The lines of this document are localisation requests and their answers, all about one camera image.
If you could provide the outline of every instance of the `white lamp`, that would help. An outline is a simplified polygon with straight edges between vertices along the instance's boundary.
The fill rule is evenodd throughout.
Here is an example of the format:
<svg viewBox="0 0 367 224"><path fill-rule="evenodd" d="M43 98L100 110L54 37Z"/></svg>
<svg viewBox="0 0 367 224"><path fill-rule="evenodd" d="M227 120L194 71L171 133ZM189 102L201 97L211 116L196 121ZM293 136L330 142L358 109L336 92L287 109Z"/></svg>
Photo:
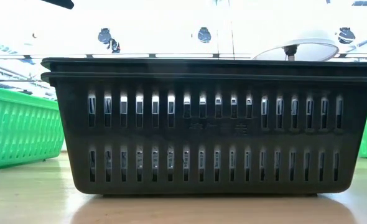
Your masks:
<svg viewBox="0 0 367 224"><path fill-rule="evenodd" d="M338 53L334 35L325 30L307 30L262 51L253 60L327 61Z"/></svg>

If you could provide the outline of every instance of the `wooden surface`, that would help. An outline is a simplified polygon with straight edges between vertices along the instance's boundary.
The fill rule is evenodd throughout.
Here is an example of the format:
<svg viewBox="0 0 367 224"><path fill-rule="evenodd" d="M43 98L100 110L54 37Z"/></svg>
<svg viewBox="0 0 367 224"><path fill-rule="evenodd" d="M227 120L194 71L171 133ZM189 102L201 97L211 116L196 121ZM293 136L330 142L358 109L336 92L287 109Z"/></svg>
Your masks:
<svg viewBox="0 0 367 224"><path fill-rule="evenodd" d="M0 170L0 223L367 223L367 159L341 194L103 198L76 190L63 153Z"/></svg>

